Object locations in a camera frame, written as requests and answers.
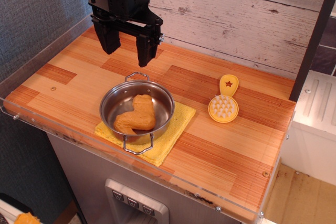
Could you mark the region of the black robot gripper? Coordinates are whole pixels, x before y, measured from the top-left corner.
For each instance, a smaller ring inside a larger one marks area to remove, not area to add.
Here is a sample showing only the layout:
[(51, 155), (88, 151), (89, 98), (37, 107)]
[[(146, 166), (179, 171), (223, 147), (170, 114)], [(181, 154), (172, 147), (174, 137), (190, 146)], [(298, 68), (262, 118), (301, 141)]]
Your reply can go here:
[(149, 9), (150, 0), (89, 0), (102, 49), (110, 55), (120, 46), (119, 32), (136, 37), (138, 62), (145, 67), (163, 41), (163, 20)]

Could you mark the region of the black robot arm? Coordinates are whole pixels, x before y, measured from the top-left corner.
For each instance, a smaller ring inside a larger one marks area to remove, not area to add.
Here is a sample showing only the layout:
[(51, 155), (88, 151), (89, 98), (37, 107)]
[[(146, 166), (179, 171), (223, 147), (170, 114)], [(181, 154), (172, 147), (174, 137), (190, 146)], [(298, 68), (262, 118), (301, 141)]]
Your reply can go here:
[(102, 49), (112, 54), (120, 46), (119, 33), (136, 38), (138, 62), (145, 67), (163, 41), (163, 20), (149, 9), (150, 0), (89, 0), (92, 22)]

